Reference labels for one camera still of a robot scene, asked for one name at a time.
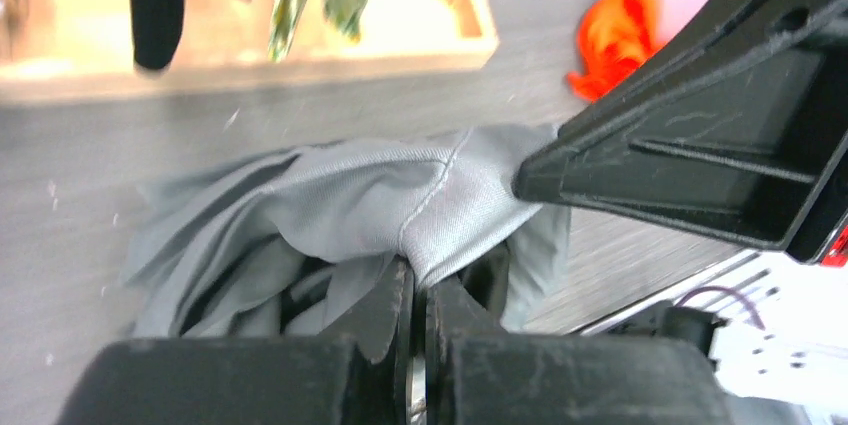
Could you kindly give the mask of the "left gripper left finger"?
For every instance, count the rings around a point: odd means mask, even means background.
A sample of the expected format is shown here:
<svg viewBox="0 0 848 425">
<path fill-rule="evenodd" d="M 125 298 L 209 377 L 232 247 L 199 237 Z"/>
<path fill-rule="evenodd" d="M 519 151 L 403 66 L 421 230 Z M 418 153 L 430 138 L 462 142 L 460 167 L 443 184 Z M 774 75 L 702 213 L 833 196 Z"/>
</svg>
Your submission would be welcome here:
<svg viewBox="0 0 848 425">
<path fill-rule="evenodd" d="M 85 369 L 62 424 L 405 424 L 414 275 L 393 261 L 314 336 L 139 339 Z"/>
</svg>

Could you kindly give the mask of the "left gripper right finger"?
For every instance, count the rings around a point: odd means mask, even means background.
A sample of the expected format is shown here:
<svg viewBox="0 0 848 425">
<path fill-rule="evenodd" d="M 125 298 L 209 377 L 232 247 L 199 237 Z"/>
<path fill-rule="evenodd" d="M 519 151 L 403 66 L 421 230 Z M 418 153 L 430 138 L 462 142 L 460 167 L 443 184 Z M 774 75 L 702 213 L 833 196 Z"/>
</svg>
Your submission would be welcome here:
<svg viewBox="0 0 848 425">
<path fill-rule="evenodd" d="M 729 424 L 713 367 L 674 338 L 510 333 L 452 277 L 426 293 L 430 424 Z"/>
</svg>

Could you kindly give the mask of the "grey garment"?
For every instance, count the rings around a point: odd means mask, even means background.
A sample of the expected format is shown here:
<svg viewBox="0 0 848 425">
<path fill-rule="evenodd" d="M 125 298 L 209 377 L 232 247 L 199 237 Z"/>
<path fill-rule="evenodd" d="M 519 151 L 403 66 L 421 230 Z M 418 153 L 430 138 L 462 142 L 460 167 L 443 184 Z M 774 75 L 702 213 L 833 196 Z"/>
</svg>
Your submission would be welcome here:
<svg viewBox="0 0 848 425">
<path fill-rule="evenodd" d="M 510 331 L 566 270 L 571 212 L 517 200 L 512 178 L 552 125 L 267 152 L 150 184 L 151 221 L 122 273 L 148 288 L 137 337 L 311 335 L 395 259 L 427 288 L 505 256 Z"/>
</svg>

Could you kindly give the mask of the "wooden hanger rack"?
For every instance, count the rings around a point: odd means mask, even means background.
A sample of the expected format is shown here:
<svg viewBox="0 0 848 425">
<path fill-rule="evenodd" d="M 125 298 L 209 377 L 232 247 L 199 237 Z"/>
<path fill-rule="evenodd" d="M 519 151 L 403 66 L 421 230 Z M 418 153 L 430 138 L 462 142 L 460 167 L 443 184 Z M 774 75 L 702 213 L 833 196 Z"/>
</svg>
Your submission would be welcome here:
<svg viewBox="0 0 848 425">
<path fill-rule="evenodd" d="M 1 0 L 1 101 L 172 95 L 478 69 L 498 45 L 488 0 L 369 0 L 361 39 L 307 0 L 287 57 L 268 56 L 273 0 L 186 0 L 170 67 L 132 60 L 129 0 Z"/>
</svg>

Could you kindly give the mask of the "orange garment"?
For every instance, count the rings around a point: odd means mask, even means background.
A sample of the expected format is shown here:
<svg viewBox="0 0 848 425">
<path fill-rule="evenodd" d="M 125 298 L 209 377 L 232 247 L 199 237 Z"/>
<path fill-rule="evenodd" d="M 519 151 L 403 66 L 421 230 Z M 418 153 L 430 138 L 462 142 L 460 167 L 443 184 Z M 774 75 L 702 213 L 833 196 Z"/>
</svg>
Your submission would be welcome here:
<svg viewBox="0 0 848 425">
<path fill-rule="evenodd" d="M 577 30 L 584 70 L 565 76 L 572 92 L 595 102 L 652 58 L 664 45 L 660 11 L 661 0 L 597 0 Z"/>
</svg>

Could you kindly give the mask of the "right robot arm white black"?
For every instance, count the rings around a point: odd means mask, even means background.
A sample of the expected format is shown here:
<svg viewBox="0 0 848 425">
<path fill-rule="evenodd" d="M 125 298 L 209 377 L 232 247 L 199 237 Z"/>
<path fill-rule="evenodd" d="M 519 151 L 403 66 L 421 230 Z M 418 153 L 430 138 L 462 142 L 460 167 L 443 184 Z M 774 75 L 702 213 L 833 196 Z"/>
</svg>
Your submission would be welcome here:
<svg viewBox="0 0 848 425">
<path fill-rule="evenodd" d="M 521 199 L 749 251 L 664 312 L 729 392 L 845 410 L 847 338 L 812 317 L 847 276 L 847 0 L 706 0 L 650 60 L 525 160 Z"/>
</svg>

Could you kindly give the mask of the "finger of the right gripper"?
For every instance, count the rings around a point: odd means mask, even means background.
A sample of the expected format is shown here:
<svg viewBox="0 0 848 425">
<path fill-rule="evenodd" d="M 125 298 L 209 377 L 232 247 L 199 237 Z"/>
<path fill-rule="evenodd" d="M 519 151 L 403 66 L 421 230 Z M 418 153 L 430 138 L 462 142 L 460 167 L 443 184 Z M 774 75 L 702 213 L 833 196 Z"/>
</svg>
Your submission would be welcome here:
<svg viewBox="0 0 848 425">
<path fill-rule="evenodd" d="M 847 0 L 708 0 L 514 181 L 800 262 L 847 254 Z"/>
</svg>

